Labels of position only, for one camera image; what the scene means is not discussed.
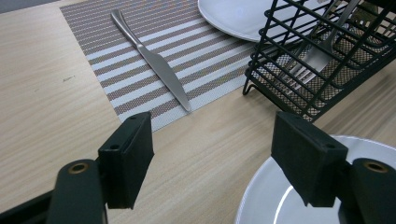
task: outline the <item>cutlery basket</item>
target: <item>cutlery basket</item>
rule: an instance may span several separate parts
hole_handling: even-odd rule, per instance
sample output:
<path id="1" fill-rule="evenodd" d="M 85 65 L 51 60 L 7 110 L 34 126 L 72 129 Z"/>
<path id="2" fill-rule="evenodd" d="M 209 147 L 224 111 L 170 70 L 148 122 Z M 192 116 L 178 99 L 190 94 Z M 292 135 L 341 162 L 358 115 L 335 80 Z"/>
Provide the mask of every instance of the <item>cutlery basket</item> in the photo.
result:
<path id="1" fill-rule="evenodd" d="M 262 38 L 251 54 L 243 94 L 255 88 L 281 110 L 315 121 L 396 58 L 396 20 L 387 9 L 395 8 L 396 1 L 389 1 L 385 9 L 361 3 L 342 26 L 336 22 L 344 4 L 334 7 L 330 1 L 307 8 L 304 3 L 274 0 L 271 9 L 265 11 L 268 20 L 259 31 Z M 293 13 L 282 13 L 285 10 Z M 365 20 L 370 19 L 369 24 L 362 21 L 362 15 Z M 331 52 L 318 43 L 332 29 L 338 32 Z M 304 62 L 312 46 L 331 56 L 319 72 Z M 290 70 L 296 64 L 305 71 L 292 74 Z"/>

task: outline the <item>knife handle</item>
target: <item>knife handle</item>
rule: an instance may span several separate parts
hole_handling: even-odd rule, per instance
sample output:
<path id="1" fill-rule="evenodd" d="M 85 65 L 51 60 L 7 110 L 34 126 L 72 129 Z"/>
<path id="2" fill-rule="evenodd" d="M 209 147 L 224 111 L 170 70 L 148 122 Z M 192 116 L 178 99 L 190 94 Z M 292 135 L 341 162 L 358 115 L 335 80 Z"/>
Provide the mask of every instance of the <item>knife handle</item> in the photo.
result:
<path id="1" fill-rule="evenodd" d="M 111 10 L 111 19 L 113 19 L 119 30 L 125 35 L 125 37 L 132 42 L 135 48 L 139 45 L 143 46 L 142 42 L 132 33 L 129 26 L 126 24 L 125 19 L 119 9 Z"/>

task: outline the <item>wooden table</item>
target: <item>wooden table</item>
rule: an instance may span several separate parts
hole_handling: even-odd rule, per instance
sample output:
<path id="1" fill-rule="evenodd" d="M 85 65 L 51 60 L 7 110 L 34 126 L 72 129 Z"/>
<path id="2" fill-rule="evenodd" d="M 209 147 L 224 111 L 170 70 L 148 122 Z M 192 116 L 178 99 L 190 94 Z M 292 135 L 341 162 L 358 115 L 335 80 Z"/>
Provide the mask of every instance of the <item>wooden table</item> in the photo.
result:
<path id="1" fill-rule="evenodd" d="M 70 161 L 95 159 L 120 125 L 59 9 L 76 2 L 0 14 L 0 212 L 52 189 Z M 395 68 L 316 125 L 396 146 Z M 270 156 L 277 111 L 260 93 L 241 92 L 153 133 L 155 156 L 135 208 L 109 210 L 109 222 L 233 223 L 250 178 Z"/>

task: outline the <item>black wire basket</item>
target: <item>black wire basket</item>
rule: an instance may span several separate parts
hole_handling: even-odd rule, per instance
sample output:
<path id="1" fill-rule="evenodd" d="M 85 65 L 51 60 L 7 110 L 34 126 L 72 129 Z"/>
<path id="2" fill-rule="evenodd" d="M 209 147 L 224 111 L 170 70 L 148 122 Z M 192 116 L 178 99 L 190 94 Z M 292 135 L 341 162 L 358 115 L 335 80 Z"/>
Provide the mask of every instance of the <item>black wire basket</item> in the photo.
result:
<path id="1" fill-rule="evenodd" d="M 341 1 L 316 8 L 305 2 L 274 0 L 265 11 L 243 94 L 255 88 L 281 110 L 315 121 L 396 58 L 396 1 L 384 8 L 360 3 L 343 25 L 336 24 L 346 8 Z M 333 29 L 331 48 L 321 47 Z M 319 71 L 305 58 L 312 48 L 329 58 Z"/>

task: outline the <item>metal basket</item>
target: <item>metal basket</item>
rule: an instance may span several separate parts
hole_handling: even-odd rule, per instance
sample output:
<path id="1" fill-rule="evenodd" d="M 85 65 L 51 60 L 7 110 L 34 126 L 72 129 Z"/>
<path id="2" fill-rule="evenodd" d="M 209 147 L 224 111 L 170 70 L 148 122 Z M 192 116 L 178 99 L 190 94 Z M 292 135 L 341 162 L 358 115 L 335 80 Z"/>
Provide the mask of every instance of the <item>metal basket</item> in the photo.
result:
<path id="1" fill-rule="evenodd" d="M 360 4 L 342 27 L 335 24 L 345 9 L 342 4 L 323 16 L 334 6 L 333 1 L 317 8 L 307 8 L 304 3 L 305 0 L 275 0 L 271 9 L 265 11 L 268 20 L 248 63 L 243 94 L 255 88 L 280 109 L 314 121 L 396 58 L 396 21 L 389 9 L 396 7 L 396 1 L 389 1 L 379 13 Z M 285 18 L 285 9 L 295 13 Z M 372 18 L 369 24 L 361 22 L 358 13 Z M 298 21 L 303 17 L 310 19 L 301 24 Z M 331 53 L 318 43 L 332 29 L 338 33 Z M 312 46 L 332 57 L 320 72 L 303 62 Z M 306 76 L 290 73 L 298 63 L 307 68 Z"/>

